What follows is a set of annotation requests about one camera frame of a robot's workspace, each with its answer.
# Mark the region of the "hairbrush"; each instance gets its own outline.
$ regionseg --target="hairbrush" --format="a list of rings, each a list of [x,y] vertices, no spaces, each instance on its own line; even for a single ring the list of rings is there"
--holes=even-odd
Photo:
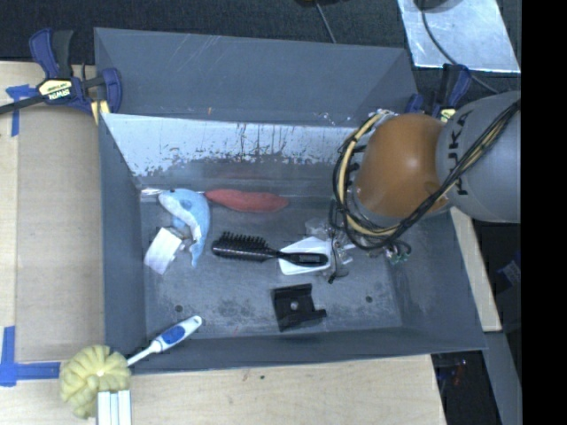
[[[234,235],[224,232],[213,242],[213,253],[227,259],[247,259],[266,261],[284,259],[294,265],[304,267],[324,266],[329,262],[327,255],[309,252],[283,252],[268,247],[266,240],[259,236]]]

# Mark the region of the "wooden table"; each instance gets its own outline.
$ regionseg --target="wooden table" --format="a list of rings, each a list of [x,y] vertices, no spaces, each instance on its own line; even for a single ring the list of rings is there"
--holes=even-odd
[[[34,63],[0,62],[0,104],[11,102],[6,87],[42,79]],[[93,121],[39,104],[20,113],[11,137],[12,115],[0,116],[0,331],[16,326],[18,362],[64,360],[104,342]],[[501,330],[470,219],[452,213],[483,329]],[[131,394],[135,424],[446,423],[429,355],[137,375]],[[0,411],[0,424],[84,423],[57,380],[0,388]]]

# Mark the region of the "brush bristles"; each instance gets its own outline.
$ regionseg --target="brush bristles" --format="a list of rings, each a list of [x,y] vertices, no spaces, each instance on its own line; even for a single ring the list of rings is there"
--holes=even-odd
[[[234,235],[224,232],[213,242],[213,253],[229,259],[248,259],[265,261],[274,257],[274,252],[259,236]]]

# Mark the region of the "red object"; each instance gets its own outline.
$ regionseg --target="red object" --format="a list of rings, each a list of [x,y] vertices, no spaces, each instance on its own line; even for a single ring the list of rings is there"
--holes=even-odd
[[[269,192],[243,192],[235,189],[209,190],[205,192],[205,197],[212,202],[245,213],[272,213],[285,208],[290,203],[287,198]]]

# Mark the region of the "cable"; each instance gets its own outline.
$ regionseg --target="cable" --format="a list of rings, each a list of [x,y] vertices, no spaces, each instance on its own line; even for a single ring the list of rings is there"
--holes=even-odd
[[[325,28],[327,28],[327,33],[329,34],[330,39],[333,41],[333,44],[336,44],[337,40],[335,39],[335,36],[333,35],[332,30],[330,29],[329,22],[327,22],[327,18],[325,17],[324,13],[322,12],[322,8],[319,5],[319,2],[315,2],[315,6],[317,7],[317,11],[319,12],[319,14],[321,14],[322,23],[325,24]]]
[[[439,200],[445,199],[446,193],[453,188],[459,178],[471,169],[478,160],[492,148],[512,117],[520,111],[520,104],[520,100],[518,100],[509,106],[508,109],[501,112],[463,154],[461,160],[449,173],[439,189],[417,206],[408,217],[402,219],[398,224],[387,228],[380,228],[366,219],[362,214],[358,213],[357,215],[351,212],[346,196],[349,186],[349,179],[346,172],[351,162],[354,147],[361,137],[367,134],[376,123],[383,121],[384,117],[392,115],[390,112],[378,112],[362,123],[352,135],[347,137],[346,142],[339,151],[339,158],[333,171],[333,192],[335,195],[334,201],[336,202],[334,206],[336,206],[337,212],[342,214],[343,219],[341,226],[337,224],[336,218],[333,221],[333,225],[343,229],[351,241],[359,248],[375,250],[395,247],[399,249],[402,245],[403,248],[406,249],[406,253],[408,253],[409,246],[399,240],[400,236],[416,224]]]
[[[425,31],[427,32],[427,35],[431,38],[431,40],[433,41],[433,43],[435,44],[435,46],[437,47],[437,49],[439,49],[439,52],[441,52],[441,54],[447,59],[449,60],[453,65],[460,65],[461,63],[459,63],[458,61],[456,61],[453,57],[451,57],[449,55],[449,53],[443,48],[443,46],[439,43],[439,41],[437,40],[437,38],[435,37],[435,35],[432,33],[431,31],[431,27],[429,25],[429,22],[427,20],[427,18],[425,17],[425,0],[422,0],[422,7],[418,8],[419,12],[421,13],[422,16],[422,22],[423,22],[423,26],[425,28]],[[497,89],[492,88],[490,85],[488,85],[487,83],[481,81],[477,76],[475,76],[474,74],[470,75],[470,78],[477,83],[478,85],[480,85],[481,87],[483,87],[484,89],[487,89],[488,91],[490,91],[491,93],[498,95],[500,93],[500,91],[498,91]]]
[[[453,65],[460,65],[461,63],[459,63],[456,59],[454,59],[444,48],[443,46],[439,43],[439,41],[437,40],[437,38],[435,37],[435,35],[432,33],[431,31],[431,27],[429,25],[429,22],[427,20],[427,18],[425,17],[425,0],[422,0],[422,5],[421,8],[418,6],[417,8],[419,10],[419,12],[421,13],[421,17],[422,17],[422,22],[423,22],[423,27],[425,28],[425,31],[427,32],[427,35],[430,37],[431,41],[435,44],[435,47],[437,47],[437,49],[439,50],[439,52],[441,52],[441,54],[447,59],[449,60],[449,62],[451,62]],[[490,91],[491,93],[497,95],[500,94],[500,91],[498,91],[497,89],[491,87],[490,85],[488,85],[486,82],[481,81],[477,76],[475,76],[474,74],[470,75],[470,78],[478,85],[480,85],[482,88],[486,89],[487,91]]]

